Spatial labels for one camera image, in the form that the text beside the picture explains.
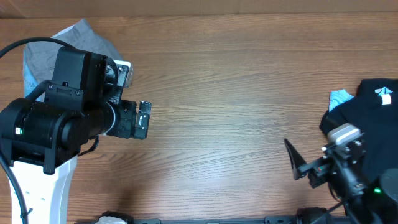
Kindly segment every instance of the black t-shirt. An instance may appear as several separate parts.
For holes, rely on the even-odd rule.
[[[391,104],[382,105],[382,98],[374,91],[387,87],[393,93]],[[329,131],[351,123],[365,133],[366,155],[361,161],[362,171],[374,181],[385,170],[398,168],[398,80],[362,80],[357,97],[326,112],[320,129]]]

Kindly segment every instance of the gray cloth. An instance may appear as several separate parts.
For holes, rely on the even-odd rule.
[[[80,50],[107,55],[114,60],[122,60],[122,56],[113,44],[96,34],[86,19],[76,23],[69,31],[56,35],[56,39]],[[24,59],[37,83],[52,79],[55,59],[60,47],[61,45],[51,42],[33,42],[25,47]]]

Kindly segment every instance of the wooden tabletop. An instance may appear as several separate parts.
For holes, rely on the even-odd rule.
[[[78,19],[2,19],[0,48]],[[326,186],[294,181],[283,138],[307,160],[329,93],[395,78],[398,14],[90,18],[134,65],[126,100],[153,104],[148,138],[101,137],[78,161],[68,220],[107,210],[136,218],[258,218],[331,207]],[[0,108],[22,97],[22,47],[0,60]],[[11,216],[0,178],[0,217]]]

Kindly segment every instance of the robotic arm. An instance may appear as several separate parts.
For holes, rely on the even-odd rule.
[[[93,150],[100,134],[147,136],[151,103],[140,102],[137,111],[136,102],[121,99],[130,64],[59,44],[66,47],[58,51],[52,80],[0,113],[1,161],[9,174],[14,224],[66,223],[73,171],[89,139],[95,139]],[[0,57],[11,48],[5,49]],[[43,93],[44,102],[36,101]]]
[[[377,180],[370,183],[362,175],[360,167],[366,153],[363,136],[357,127],[349,123],[330,131],[329,144],[321,148],[325,155],[309,164],[285,139],[293,177],[299,180],[307,175],[312,188],[328,182],[332,196],[339,203],[326,214],[344,205],[354,224],[396,223],[398,169],[386,170]],[[311,223],[315,224],[322,218],[324,216],[312,220]]]

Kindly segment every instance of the light blue fabric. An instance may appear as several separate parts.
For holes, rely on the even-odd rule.
[[[344,89],[330,92],[329,112],[331,112],[336,106],[345,103],[352,98],[354,97]]]
[[[377,94],[378,96],[381,96],[381,95],[383,95],[383,94],[390,94],[390,93],[392,93],[392,91],[389,90],[387,87],[383,87],[383,88],[381,88],[381,89],[375,90],[374,92],[375,92],[375,93],[378,93],[378,94]]]
[[[377,89],[374,92],[378,93],[378,96],[392,93],[392,91],[389,90],[387,87]],[[330,92],[329,112],[331,112],[336,106],[345,103],[352,98],[354,97],[351,94],[347,93],[347,91],[344,89]]]
[[[24,97],[29,95],[29,93],[31,93],[37,85],[37,80],[27,66],[24,55]]]

